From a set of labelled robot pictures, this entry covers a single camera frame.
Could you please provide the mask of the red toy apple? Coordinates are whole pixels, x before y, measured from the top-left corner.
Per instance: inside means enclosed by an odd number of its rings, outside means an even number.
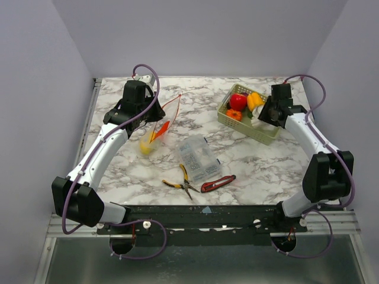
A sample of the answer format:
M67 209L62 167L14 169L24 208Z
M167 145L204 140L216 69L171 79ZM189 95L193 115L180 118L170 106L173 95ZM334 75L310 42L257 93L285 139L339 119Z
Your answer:
M230 97L229 105L235 111L243 111L247 106L247 99L242 94L234 93Z

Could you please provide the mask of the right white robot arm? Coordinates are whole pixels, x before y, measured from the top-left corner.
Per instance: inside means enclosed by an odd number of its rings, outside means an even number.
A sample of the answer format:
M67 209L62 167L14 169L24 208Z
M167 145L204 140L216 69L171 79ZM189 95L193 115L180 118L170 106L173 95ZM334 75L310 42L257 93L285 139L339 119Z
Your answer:
M301 184L302 190L281 202L281 212L272 217L276 230L287 231L294 225L294 217L299 217L315 205L352 193L354 156L350 151L341 151L330 143L311 121L310 112L302 105L294 104L290 84L271 86L271 95L258 119L286 129L310 159Z

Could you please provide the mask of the red toy chili pepper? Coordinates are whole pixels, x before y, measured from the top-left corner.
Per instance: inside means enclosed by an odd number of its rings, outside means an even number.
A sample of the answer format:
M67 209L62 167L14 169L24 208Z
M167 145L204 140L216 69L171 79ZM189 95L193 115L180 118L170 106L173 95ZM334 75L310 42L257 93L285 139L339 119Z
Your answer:
M169 127L169 124L170 124L170 121L166 121L163 126L159 129L158 132L154 132L153 136L152 136L152 140L155 140L157 139L158 137L160 137L161 135L165 134L166 131L168 130L168 127Z

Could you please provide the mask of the yellow toy mango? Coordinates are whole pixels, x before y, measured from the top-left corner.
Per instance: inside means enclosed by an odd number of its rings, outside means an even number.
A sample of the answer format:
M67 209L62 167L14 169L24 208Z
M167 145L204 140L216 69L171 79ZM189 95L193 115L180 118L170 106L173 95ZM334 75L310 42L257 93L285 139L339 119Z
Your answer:
M152 152L154 152L157 149L156 141L147 141L147 140L140 140L139 141L139 150L142 155L148 156Z

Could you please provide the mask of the clear zip top bag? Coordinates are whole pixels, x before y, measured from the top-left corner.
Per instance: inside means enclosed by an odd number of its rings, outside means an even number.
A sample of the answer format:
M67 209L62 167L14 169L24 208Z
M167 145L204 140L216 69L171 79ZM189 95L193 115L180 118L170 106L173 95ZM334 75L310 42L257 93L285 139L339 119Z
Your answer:
M181 96L182 95L179 94L162 106L165 116L160 121L155 122L140 138L139 150L142 155L148 156L163 145L165 136L177 118Z

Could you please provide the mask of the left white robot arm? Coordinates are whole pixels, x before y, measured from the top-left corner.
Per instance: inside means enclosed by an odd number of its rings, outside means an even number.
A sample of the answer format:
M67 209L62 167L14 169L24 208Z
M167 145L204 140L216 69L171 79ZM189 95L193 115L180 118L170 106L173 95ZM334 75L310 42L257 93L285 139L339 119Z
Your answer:
M152 75L135 77L124 85L123 97L108 111L95 142L66 177L56 177L52 193L56 214L93 227L111 223L119 234L128 232L127 208L104 202L97 194L99 183L115 154L142 122L157 122L165 112L153 90Z

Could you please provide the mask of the yellow toy bell pepper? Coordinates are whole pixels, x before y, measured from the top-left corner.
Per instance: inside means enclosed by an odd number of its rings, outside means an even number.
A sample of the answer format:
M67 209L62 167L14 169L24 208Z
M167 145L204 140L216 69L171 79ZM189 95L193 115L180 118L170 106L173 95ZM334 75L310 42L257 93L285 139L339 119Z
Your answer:
M257 92L252 92L246 98L247 106L249 110L252 112L256 107L264 105L264 100L261 98L260 94Z

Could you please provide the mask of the orange toy pumpkin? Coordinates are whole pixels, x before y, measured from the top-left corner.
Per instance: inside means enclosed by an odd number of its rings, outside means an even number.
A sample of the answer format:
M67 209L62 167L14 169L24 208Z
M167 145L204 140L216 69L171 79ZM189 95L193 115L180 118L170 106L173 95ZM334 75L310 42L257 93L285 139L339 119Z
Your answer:
M234 110L234 109L228 109L226 111L226 115L236 121L242 120L242 113L240 111Z

